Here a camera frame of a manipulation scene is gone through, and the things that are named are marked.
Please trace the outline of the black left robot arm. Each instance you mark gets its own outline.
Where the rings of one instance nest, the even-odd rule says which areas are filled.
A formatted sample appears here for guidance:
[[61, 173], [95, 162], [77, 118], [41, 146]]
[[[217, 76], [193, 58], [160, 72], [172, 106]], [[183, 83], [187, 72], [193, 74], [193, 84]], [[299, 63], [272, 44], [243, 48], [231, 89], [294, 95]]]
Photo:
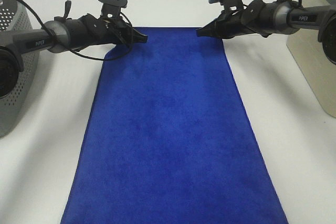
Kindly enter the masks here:
[[54, 54], [79, 51], [95, 45], [146, 43], [148, 37], [122, 17], [95, 18], [86, 14], [78, 19], [55, 17], [44, 29], [11, 30], [1, 34], [1, 97], [15, 87], [24, 71], [23, 55], [48, 50]]

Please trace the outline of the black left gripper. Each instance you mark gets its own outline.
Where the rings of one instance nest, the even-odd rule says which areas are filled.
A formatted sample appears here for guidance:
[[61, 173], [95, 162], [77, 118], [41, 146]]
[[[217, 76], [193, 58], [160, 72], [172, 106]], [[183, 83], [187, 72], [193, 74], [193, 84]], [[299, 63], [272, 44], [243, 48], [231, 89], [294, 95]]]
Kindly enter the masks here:
[[86, 29], [83, 40], [86, 46], [93, 45], [131, 45], [146, 43], [148, 36], [142, 34], [123, 20], [123, 18], [95, 18], [91, 14], [79, 18]]

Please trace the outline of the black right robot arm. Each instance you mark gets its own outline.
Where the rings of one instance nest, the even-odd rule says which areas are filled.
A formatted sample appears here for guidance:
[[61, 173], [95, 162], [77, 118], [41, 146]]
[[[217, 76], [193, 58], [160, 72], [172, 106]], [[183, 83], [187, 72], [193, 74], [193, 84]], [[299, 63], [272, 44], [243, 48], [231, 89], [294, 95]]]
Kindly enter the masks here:
[[288, 1], [265, 3], [253, 0], [246, 8], [222, 13], [209, 24], [196, 30], [199, 37], [231, 39], [259, 34], [292, 35], [301, 29], [318, 31], [327, 59], [335, 63], [335, 5], [293, 7]]

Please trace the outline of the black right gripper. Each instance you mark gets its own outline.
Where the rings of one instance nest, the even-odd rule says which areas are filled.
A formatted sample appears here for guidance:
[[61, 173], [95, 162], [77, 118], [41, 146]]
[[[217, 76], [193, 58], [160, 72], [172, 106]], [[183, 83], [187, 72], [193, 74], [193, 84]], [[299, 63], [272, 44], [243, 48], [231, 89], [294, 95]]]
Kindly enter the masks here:
[[246, 8], [234, 4], [223, 7], [221, 14], [212, 22], [196, 30], [197, 37], [234, 38], [241, 35], [259, 34], [262, 32], [243, 23], [249, 18], [257, 18], [263, 7], [261, 3], [250, 3]]

